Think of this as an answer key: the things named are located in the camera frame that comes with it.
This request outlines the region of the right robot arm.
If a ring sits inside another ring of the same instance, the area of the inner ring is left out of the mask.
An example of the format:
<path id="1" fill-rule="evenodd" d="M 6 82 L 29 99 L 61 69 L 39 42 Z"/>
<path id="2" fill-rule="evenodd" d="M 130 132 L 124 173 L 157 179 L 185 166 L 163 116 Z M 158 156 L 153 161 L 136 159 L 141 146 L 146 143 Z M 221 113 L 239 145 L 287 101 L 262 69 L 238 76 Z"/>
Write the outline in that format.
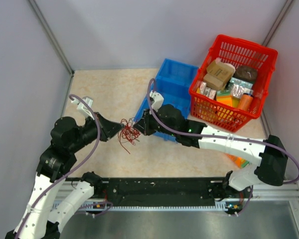
<path id="1" fill-rule="evenodd" d="M 228 197 L 252 185 L 281 186 L 284 183 L 288 157 L 280 138 L 275 135 L 267 139 L 239 137 L 186 119 L 170 104 L 154 112 L 145 109 L 133 127 L 146 136 L 160 132 L 175 137 L 183 146 L 216 150 L 247 160 L 247 166 L 229 171 L 223 179 L 222 189 Z"/>

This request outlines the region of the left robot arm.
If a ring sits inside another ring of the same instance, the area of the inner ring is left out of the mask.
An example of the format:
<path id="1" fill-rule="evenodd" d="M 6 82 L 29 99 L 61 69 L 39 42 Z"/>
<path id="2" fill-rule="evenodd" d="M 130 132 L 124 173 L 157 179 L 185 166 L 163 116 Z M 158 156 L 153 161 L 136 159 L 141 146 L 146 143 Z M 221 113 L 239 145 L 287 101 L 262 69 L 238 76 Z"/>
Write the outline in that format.
<path id="1" fill-rule="evenodd" d="M 54 200 L 65 181 L 64 175 L 77 161 L 75 153 L 97 137 L 103 142 L 108 141 L 124 127 L 122 123 L 107 120 L 99 113 L 96 117 L 100 128 L 91 117 L 86 118 L 83 126 L 78 126 L 72 117 L 56 121 L 50 133 L 50 146 L 40 157 L 27 209 L 18 226 L 6 234 L 7 239 L 57 239 L 83 203 L 102 194 L 101 177 L 87 172 L 66 199 L 53 209 Z"/>

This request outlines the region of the blue three-compartment bin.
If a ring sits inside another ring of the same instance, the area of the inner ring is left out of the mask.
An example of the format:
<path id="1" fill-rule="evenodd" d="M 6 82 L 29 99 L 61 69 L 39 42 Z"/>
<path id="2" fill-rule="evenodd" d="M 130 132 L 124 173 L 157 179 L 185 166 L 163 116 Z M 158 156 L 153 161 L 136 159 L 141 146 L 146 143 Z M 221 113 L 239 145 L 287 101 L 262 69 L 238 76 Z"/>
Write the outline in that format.
<path id="1" fill-rule="evenodd" d="M 153 83 L 149 83 L 145 99 L 136 114 L 135 122 L 143 118 L 144 110 L 149 109 L 156 123 L 156 133 L 164 139 L 173 138 L 175 142 L 187 147 L 199 148 L 199 134 L 205 127 L 203 123 L 188 120 L 190 113 L 189 87 L 197 74 L 196 66 L 165 59 Z M 153 110 L 150 105 L 150 92 L 157 91 L 163 98 L 162 106 Z"/>

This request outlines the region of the silver foil packets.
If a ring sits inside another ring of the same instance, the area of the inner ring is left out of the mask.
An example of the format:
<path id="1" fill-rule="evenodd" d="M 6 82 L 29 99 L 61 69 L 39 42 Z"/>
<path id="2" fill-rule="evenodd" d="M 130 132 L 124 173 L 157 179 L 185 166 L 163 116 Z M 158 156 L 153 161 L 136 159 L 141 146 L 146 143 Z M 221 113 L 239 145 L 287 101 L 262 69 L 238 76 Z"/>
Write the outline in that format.
<path id="1" fill-rule="evenodd" d="M 202 81 L 199 87 L 197 88 L 196 92 L 198 94 L 201 94 L 203 96 L 208 97 L 209 99 L 215 99 L 216 97 L 216 91 L 211 89 L 210 87 L 207 86 L 207 83 Z"/>

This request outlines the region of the lower brown cardboard box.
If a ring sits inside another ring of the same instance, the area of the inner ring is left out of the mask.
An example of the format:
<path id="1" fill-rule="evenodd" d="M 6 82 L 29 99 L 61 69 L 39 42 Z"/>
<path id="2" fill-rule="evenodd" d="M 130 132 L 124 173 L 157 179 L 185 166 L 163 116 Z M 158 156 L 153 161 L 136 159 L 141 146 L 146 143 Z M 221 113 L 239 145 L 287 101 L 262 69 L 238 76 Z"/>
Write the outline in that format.
<path id="1" fill-rule="evenodd" d="M 227 85 L 227 82 L 223 82 L 210 74 L 206 74 L 203 77 L 203 81 L 206 83 L 207 87 L 216 91 L 224 90 Z"/>

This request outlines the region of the brown cardboard box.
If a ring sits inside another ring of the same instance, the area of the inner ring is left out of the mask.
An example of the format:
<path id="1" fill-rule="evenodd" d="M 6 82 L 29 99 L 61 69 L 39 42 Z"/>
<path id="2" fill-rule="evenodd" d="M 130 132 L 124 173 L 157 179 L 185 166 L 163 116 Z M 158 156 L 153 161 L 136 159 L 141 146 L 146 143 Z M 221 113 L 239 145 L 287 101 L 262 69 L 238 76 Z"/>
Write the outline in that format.
<path id="1" fill-rule="evenodd" d="M 223 63 L 220 59 L 215 59 L 206 68 L 207 73 L 223 83 L 227 82 L 235 73 L 235 67 L 231 64 Z"/>
<path id="2" fill-rule="evenodd" d="M 206 74 L 203 77 L 203 81 L 206 83 L 207 87 L 216 91 L 224 90 L 227 85 L 227 82 L 223 82 L 210 74 Z"/>

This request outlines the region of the yellow sponge pack in basket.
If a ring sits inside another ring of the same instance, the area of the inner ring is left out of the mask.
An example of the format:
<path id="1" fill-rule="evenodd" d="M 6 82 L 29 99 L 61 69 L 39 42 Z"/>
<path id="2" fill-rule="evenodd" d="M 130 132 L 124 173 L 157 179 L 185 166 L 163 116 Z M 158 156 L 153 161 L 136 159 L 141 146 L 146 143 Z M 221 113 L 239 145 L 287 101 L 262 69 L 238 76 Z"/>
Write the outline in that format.
<path id="1" fill-rule="evenodd" d="M 216 101 L 224 105 L 236 108 L 240 100 L 233 97 L 230 90 L 223 90 L 216 92 Z"/>

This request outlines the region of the upper brown cardboard box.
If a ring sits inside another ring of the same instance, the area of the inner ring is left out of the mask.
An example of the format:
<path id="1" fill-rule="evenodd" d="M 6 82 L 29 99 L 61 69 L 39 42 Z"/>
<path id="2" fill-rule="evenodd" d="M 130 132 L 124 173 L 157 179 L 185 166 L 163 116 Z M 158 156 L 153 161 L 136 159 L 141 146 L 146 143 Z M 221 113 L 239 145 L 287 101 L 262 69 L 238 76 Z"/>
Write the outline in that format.
<path id="1" fill-rule="evenodd" d="M 215 59 L 206 68 L 207 73 L 223 83 L 227 82 L 235 73 L 235 67 L 231 64 L 223 63 L 220 59 Z"/>

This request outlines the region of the orange yellow sponge pack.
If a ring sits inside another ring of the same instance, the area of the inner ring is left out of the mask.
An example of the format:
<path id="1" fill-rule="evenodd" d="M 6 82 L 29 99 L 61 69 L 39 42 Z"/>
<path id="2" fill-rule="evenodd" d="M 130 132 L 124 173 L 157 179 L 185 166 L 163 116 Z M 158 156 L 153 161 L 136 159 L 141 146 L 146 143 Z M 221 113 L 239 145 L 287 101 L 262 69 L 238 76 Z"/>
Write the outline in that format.
<path id="1" fill-rule="evenodd" d="M 249 165 L 249 161 L 241 158 L 241 157 L 237 157 L 231 154 L 226 154 L 226 156 L 233 162 L 235 163 L 239 168 L 244 168 L 247 165 Z"/>

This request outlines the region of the orange bottle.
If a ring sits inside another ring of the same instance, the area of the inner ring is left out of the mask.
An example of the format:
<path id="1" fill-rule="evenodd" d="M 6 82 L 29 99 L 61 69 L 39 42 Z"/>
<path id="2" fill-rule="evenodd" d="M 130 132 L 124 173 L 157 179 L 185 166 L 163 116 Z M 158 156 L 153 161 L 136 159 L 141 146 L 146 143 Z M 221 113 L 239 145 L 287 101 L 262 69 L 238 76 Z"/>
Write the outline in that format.
<path id="1" fill-rule="evenodd" d="M 242 97 L 240 98 L 240 101 L 237 105 L 237 109 L 242 110 L 242 111 L 248 111 L 250 108 L 250 105 L 254 99 L 253 94 L 251 93 L 244 93 Z"/>

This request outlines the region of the dark brown round item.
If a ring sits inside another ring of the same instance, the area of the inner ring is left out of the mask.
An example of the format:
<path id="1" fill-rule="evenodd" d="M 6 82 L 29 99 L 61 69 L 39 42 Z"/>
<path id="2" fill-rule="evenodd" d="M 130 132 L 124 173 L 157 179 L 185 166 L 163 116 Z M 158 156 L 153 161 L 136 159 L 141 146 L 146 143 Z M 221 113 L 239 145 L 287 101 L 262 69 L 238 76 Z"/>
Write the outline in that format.
<path id="1" fill-rule="evenodd" d="M 247 82 L 253 82 L 256 81 L 257 76 L 258 71 L 256 69 L 250 66 L 241 65 L 236 69 L 233 77 Z"/>

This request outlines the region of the red plastic basket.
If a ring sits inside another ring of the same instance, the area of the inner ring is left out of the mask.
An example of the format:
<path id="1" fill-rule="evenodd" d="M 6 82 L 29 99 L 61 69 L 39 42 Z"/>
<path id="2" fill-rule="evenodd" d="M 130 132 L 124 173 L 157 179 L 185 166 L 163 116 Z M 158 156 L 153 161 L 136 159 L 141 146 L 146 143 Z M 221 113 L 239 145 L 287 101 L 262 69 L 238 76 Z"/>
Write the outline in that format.
<path id="1" fill-rule="evenodd" d="M 193 117 L 236 132 L 260 117 L 278 52 L 218 35 L 189 88 Z"/>

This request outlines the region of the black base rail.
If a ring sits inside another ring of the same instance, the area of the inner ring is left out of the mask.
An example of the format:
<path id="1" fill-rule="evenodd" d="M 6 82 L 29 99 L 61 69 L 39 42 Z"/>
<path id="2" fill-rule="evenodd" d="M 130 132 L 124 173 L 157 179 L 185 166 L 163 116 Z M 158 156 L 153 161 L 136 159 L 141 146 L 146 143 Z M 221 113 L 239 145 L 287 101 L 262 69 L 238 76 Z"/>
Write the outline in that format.
<path id="1" fill-rule="evenodd" d="M 103 178 L 92 199 L 114 206 L 212 206 L 215 199 L 241 199 L 241 193 L 224 188 L 222 177 Z"/>

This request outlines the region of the left aluminium corner post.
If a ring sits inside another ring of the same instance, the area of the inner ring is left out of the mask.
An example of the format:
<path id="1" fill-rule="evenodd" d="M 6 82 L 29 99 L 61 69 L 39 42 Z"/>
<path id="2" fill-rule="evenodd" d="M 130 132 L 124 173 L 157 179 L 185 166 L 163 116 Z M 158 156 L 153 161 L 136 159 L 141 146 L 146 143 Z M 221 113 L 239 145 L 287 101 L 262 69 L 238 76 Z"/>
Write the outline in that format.
<path id="1" fill-rule="evenodd" d="M 53 50 L 55 51 L 56 55 L 60 59 L 61 63 L 69 73 L 70 77 L 73 77 L 74 70 L 70 66 L 69 61 L 67 60 L 57 38 L 55 37 L 55 34 L 53 33 L 51 27 L 49 26 L 43 12 L 41 11 L 39 5 L 35 0 L 27 0 L 27 3 L 29 4 L 31 10 L 33 11 L 34 15 L 36 16 L 37 20 L 39 21 L 43 32 L 47 36 Z"/>

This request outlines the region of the aluminium corner post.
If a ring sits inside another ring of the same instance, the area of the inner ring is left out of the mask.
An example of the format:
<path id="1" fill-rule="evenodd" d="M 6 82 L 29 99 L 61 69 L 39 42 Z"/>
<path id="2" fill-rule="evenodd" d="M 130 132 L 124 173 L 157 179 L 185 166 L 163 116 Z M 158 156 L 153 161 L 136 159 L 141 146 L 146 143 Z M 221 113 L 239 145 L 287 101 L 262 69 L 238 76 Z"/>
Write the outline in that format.
<path id="1" fill-rule="evenodd" d="M 57 38 L 55 37 L 55 34 L 53 33 L 51 27 L 49 26 L 43 12 L 41 11 L 39 5 L 35 0 L 27 0 L 27 3 L 29 4 L 31 10 L 33 11 L 34 15 L 36 16 L 37 20 L 39 21 L 43 32 L 47 36 L 53 50 L 55 51 L 56 55 L 60 59 L 61 63 L 69 73 L 70 77 L 73 77 L 74 70 L 70 66 L 69 61 L 67 60 Z"/>
<path id="2" fill-rule="evenodd" d="M 291 10 L 294 3 L 295 3 L 295 0 L 286 0 L 284 2 L 283 7 L 281 8 L 281 10 L 280 10 L 279 14 L 277 15 L 275 21 L 273 22 L 273 24 L 272 24 L 270 30 L 268 31 L 265 39 L 263 40 L 262 46 L 267 47 L 270 44 L 270 42 L 273 39 L 275 33 L 277 32 L 280 25 L 282 24 L 282 22 L 284 21 L 284 19 L 288 15 L 288 13 Z"/>

